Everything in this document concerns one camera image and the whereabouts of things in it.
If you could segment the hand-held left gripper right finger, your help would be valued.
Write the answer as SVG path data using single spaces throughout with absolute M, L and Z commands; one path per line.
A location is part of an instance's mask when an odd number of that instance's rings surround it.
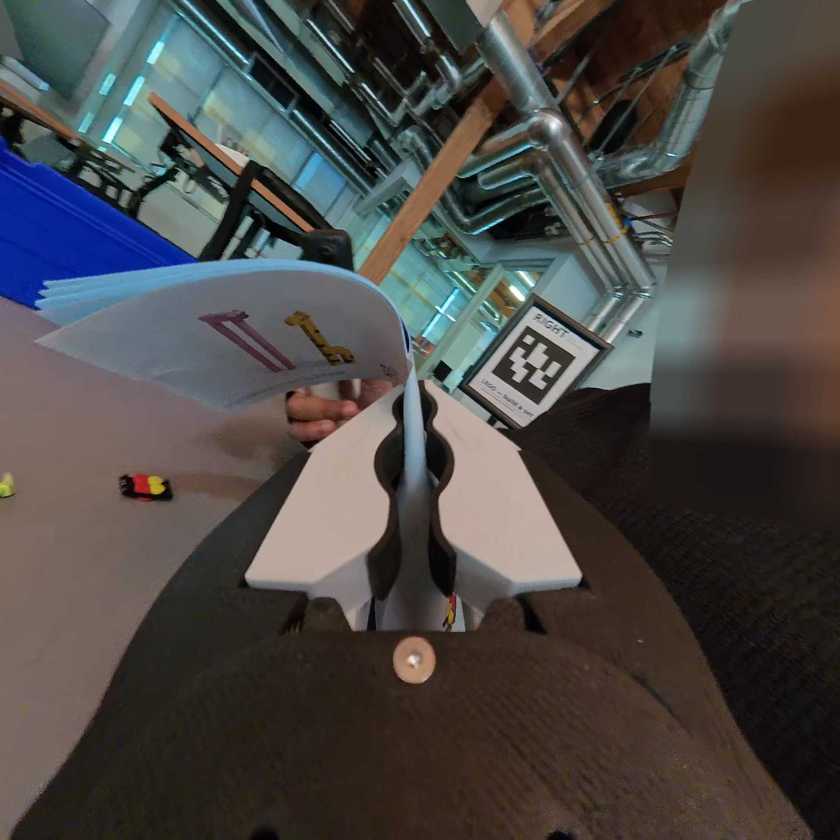
M 468 607 L 577 587 L 581 568 L 520 448 L 434 384 L 419 390 L 436 587 Z

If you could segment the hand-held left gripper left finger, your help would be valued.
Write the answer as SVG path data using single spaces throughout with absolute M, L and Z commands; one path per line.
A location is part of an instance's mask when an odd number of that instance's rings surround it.
M 391 492 L 375 454 L 397 422 L 398 386 L 316 444 L 245 573 L 250 588 L 369 601 L 368 556 L 385 536 Z

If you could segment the short black lego assembly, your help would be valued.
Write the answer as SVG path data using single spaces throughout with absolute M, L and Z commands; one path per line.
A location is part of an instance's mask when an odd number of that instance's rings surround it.
M 124 474 L 119 477 L 122 497 L 136 501 L 171 501 L 174 498 L 168 479 L 146 474 Z

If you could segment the person's right hand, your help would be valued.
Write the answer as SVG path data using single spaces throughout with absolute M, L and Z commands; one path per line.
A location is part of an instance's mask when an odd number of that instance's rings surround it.
M 287 431 L 311 447 L 336 432 L 393 389 L 387 380 L 356 380 L 302 387 L 286 395 Z

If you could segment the person's dark knit sweater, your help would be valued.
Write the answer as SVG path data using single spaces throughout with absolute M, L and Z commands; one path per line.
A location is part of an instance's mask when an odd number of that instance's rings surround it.
M 652 500 L 649 418 L 649 383 L 587 387 L 507 435 L 640 553 L 764 768 L 815 838 L 838 838 L 838 532 Z

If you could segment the blue plastic bin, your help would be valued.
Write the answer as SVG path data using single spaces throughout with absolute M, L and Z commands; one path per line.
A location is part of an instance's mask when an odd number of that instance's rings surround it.
M 1 141 L 1 296 L 34 308 L 49 280 L 195 263 L 181 248 Z

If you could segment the silver ventilation ducts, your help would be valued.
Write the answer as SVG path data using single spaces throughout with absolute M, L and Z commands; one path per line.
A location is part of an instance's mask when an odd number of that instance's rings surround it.
M 467 46 L 467 35 L 474 43 L 480 27 L 469 15 L 466 2 L 424 5 L 455 46 Z M 577 151 L 572 148 L 570 135 L 549 136 L 548 113 L 524 118 L 508 103 L 479 142 L 496 145 L 494 137 L 500 136 L 501 154 L 471 156 L 460 173 L 499 177 L 525 174 L 539 184 L 602 281 L 602 301 L 587 326 L 609 343 L 619 339 L 646 308 L 656 284 L 609 191 L 672 172 L 692 152 L 741 5 L 726 2 L 710 17 L 706 32 L 689 53 L 655 142 L 595 161 L 585 153 L 580 140 L 581 151 Z

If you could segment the framed marker sign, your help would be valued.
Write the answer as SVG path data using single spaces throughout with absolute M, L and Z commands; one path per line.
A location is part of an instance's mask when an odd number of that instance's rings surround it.
M 538 296 L 507 321 L 458 388 L 512 429 L 534 422 L 574 390 L 613 350 Z

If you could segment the wooden ceiling beam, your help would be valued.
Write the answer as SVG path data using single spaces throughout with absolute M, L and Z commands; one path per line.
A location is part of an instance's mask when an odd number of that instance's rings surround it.
M 501 137 L 480 145 L 498 114 L 509 103 L 524 118 L 531 114 L 549 116 L 549 136 L 570 135 L 572 148 L 581 151 L 573 124 L 543 78 L 537 61 L 548 49 L 561 46 L 578 35 L 610 2 L 561 2 L 557 11 L 541 26 L 534 27 L 530 2 L 466 2 L 469 15 L 479 26 L 474 40 L 480 57 L 493 79 L 469 103 L 467 110 L 437 152 L 406 202 L 367 256 L 360 273 L 375 285 L 394 266 L 422 222 L 444 197 L 471 156 L 500 155 Z

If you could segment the wooden desk black legs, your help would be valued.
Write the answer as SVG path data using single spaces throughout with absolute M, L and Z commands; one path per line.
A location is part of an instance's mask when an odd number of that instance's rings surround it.
M 148 103 L 169 129 L 162 150 L 183 170 L 188 163 L 185 152 L 193 152 L 200 167 L 226 192 L 224 215 L 199 255 L 201 261 L 221 259 L 246 219 L 248 228 L 231 259 L 243 258 L 262 230 L 301 247 L 304 235 L 328 226 L 322 215 L 270 168 L 250 159 L 238 162 L 231 150 L 207 138 L 158 94 L 149 94 Z

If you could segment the light blue instruction booklet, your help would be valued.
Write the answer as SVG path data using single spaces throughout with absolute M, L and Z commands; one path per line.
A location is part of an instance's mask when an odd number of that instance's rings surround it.
M 42 347 L 218 411 L 352 379 L 402 386 L 397 429 L 374 457 L 392 507 L 367 559 L 373 596 L 337 602 L 354 629 L 374 603 L 381 629 L 452 627 L 429 570 L 432 486 L 412 341 L 376 285 L 312 262 L 234 260 L 134 272 L 77 302 L 49 296 L 43 316 L 57 329 Z

